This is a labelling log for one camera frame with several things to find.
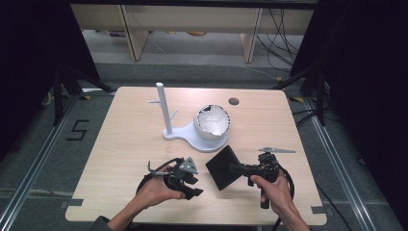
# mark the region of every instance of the white pole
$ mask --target white pole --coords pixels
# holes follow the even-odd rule
[[[171,135],[173,131],[171,130],[170,115],[168,114],[165,87],[162,83],[156,83],[156,86],[157,86],[157,92],[159,93],[160,105],[162,107],[163,117],[165,118],[167,133]]]

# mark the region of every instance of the white stand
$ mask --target white stand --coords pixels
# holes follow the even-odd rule
[[[225,136],[221,137],[219,140],[204,140],[198,136],[197,132],[195,132],[193,122],[190,122],[189,125],[182,128],[171,127],[171,118],[168,114],[164,85],[162,83],[157,83],[156,86],[160,100],[149,101],[149,103],[159,103],[162,108],[166,124],[165,130],[163,130],[163,137],[165,139],[184,140],[188,142],[191,147],[200,152],[214,152],[226,144],[228,134],[225,134]]]

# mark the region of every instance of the sleeve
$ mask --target sleeve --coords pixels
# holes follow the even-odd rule
[[[92,227],[89,231],[112,231],[108,226],[109,219],[99,216],[96,221],[92,224]]]

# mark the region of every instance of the black tool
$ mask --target black tool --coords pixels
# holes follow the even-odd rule
[[[207,169],[213,176],[214,181],[220,191],[228,187],[241,176],[248,177],[248,186],[253,186],[254,183],[250,180],[251,175],[259,175],[270,183],[276,181],[279,171],[282,170],[288,179],[291,196],[294,195],[294,184],[290,174],[279,165],[273,153],[294,153],[293,150],[285,150],[272,147],[264,147],[259,149],[265,153],[258,156],[259,165],[245,165],[241,164],[235,155],[234,151],[229,145],[226,145],[216,156],[207,164]],[[261,208],[269,208],[269,201],[261,203]]]
[[[248,186],[253,187],[254,183],[251,181],[250,176],[251,175],[259,175],[269,181],[270,183],[273,183],[276,181],[276,179],[279,176],[279,170],[282,170],[285,173],[285,176],[287,177],[288,181],[292,178],[289,175],[289,173],[284,170],[280,165],[279,162],[276,160],[276,157],[274,154],[271,154],[270,152],[273,151],[275,148],[271,147],[264,147],[259,149],[260,151],[265,151],[264,154],[261,154],[258,156],[258,161],[259,165],[244,165],[244,164],[230,164],[230,170],[232,172],[241,174],[245,177],[248,177]],[[263,209],[268,209],[269,208],[269,200],[267,199],[265,202],[261,202],[261,208]]]
[[[170,167],[165,171],[159,171],[172,162],[176,162],[173,167]],[[194,196],[199,196],[201,193],[203,193],[203,191],[200,189],[192,189],[185,185],[185,183],[194,185],[198,181],[198,179],[193,176],[194,174],[198,174],[198,170],[191,157],[189,157],[187,160],[184,160],[184,158],[172,159],[162,164],[155,170],[150,168],[149,162],[147,164],[147,169],[150,171],[150,173],[145,175],[141,180],[137,192],[152,177],[163,176],[166,186],[171,190],[184,193],[187,200],[190,200]]]

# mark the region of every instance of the forearm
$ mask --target forearm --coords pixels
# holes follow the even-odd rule
[[[278,216],[281,218],[285,227],[290,231],[310,231],[306,222],[303,220],[294,205],[285,208],[284,211],[278,213]]]
[[[108,226],[114,231],[125,230],[135,216],[137,216],[143,210],[144,207],[135,197],[122,211],[120,211],[114,218],[111,219],[111,221],[108,222]]]

